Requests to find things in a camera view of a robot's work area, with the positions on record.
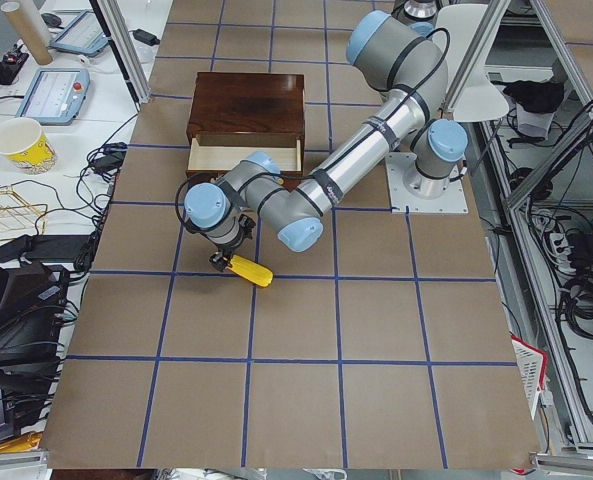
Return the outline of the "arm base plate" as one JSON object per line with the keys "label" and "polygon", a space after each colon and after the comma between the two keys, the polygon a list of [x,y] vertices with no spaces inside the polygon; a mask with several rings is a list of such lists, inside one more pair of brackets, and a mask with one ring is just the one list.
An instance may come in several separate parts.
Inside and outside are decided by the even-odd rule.
{"label": "arm base plate", "polygon": [[457,167],[439,180],[424,177],[413,153],[385,157],[391,210],[400,214],[465,215],[469,212]]}

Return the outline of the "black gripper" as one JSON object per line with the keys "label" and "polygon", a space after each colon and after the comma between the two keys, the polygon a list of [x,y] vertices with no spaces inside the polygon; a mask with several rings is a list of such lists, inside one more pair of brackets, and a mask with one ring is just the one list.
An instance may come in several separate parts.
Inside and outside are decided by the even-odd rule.
{"label": "black gripper", "polygon": [[231,266],[230,258],[245,240],[252,238],[254,220],[245,215],[233,215],[210,233],[211,241],[222,252],[216,252],[209,258],[211,266],[217,271],[225,271]]}

